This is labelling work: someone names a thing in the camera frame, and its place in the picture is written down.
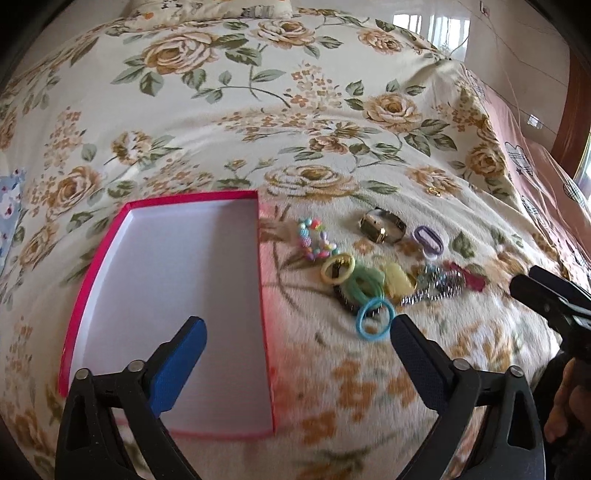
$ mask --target beaded bracelet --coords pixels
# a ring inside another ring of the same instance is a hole
[[[320,242],[315,248],[312,247],[310,230],[320,233]],[[322,225],[322,222],[317,218],[305,218],[300,220],[300,245],[304,249],[306,258],[311,262],[319,258],[328,258],[340,253],[337,245],[329,242],[324,225]]]
[[[339,278],[340,275],[340,268],[341,268],[342,263],[341,262],[335,262],[333,264],[333,271],[332,271],[332,277],[333,278]],[[337,298],[337,300],[339,301],[339,303],[341,304],[341,306],[347,310],[348,312],[351,312],[353,315],[357,316],[357,314],[359,313],[361,306],[357,306],[353,303],[351,303],[349,300],[347,300],[347,298],[345,297],[345,295],[343,294],[343,291],[340,289],[340,285],[335,285],[333,287],[333,290],[335,292],[335,297]],[[374,316],[379,313],[380,308],[377,309],[373,309],[373,310],[368,310],[365,313],[365,318],[374,318]]]

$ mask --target bed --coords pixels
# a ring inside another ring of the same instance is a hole
[[[0,277],[0,413],[42,478],[53,478],[72,307],[132,200],[223,189],[261,199],[278,430],[256,442],[175,438],[204,479],[395,478],[435,421],[391,345],[358,338],[302,258],[291,230],[300,218],[322,219],[368,266],[397,261],[409,272],[424,262],[418,246],[373,244],[359,219],[379,205],[409,228],[431,226],[442,260],[488,284],[401,311],[452,358],[492,371],[517,364],[535,384],[559,338],[508,284],[540,265],[589,288],[589,210],[461,63],[405,29],[331,8],[128,30],[116,20],[72,39],[0,99],[0,150],[27,178]]]

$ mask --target hair tie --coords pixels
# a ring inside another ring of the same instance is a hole
[[[443,255],[443,240],[432,228],[426,225],[418,226],[413,232],[413,238],[423,247],[423,255],[428,261],[433,262]]]
[[[372,298],[384,298],[384,278],[384,272],[357,264],[350,277],[341,284],[341,289],[355,303],[365,305]]]
[[[335,262],[333,264],[333,271],[332,271],[333,278],[338,278],[340,266],[341,266],[340,262]],[[343,291],[341,290],[340,285],[333,286],[333,291],[335,292],[335,297],[337,298],[337,300],[339,301],[341,306],[345,310],[347,310],[348,312],[351,312],[354,316],[357,316],[362,305],[355,305],[355,304],[351,303],[349,300],[347,300],[347,297],[345,297],[345,295],[343,294]],[[374,316],[377,313],[379,313],[379,310],[380,310],[380,308],[368,310],[365,313],[365,317],[366,318],[374,318]]]
[[[328,269],[336,262],[339,262],[340,264],[347,264],[347,270],[344,274],[338,276],[337,278],[330,278],[326,273],[328,272]],[[320,278],[328,285],[341,285],[353,274],[353,270],[355,270],[355,257],[351,254],[338,254],[330,257],[326,262],[324,262],[322,268],[320,269]]]
[[[373,309],[376,307],[379,307],[381,305],[384,305],[386,307],[386,309],[388,310],[388,315],[389,315],[389,319],[388,319],[388,325],[386,325],[386,328],[384,330],[382,330],[379,333],[376,333],[375,335],[371,334],[371,333],[367,333],[364,329],[363,329],[363,319],[365,318],[365,313],[369,310],[369,309]],[[369,342],[378,342],[380,340],[383,340],[386,336],[388,336],[388,333],[390,331],[390,328],[392,328],[392,323],[394,322],[394,318],[396,317],[396,310],[394,309],[393,305],[385,298],[380,298],[377,297],[375,299],[371,299],[369,302],[367,302],[359,311],[359,313],[357,314],[357,322],[355,325],[355,328],[357,329],[357,333],[359,334],[359,336]]]

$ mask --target gold charm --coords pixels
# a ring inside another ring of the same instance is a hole
[[[427,193],[429,195],[433,195],[435,197],[440,197],[441,196],[441,192],[439,190],[437,190],[435,187],[429,187],[427,189]]]

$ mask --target green hair tie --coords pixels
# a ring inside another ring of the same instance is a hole
[[[371,299],[384,298],[384,280],[384,272],[358,264],[340,288],[347,298],[363,306]]]

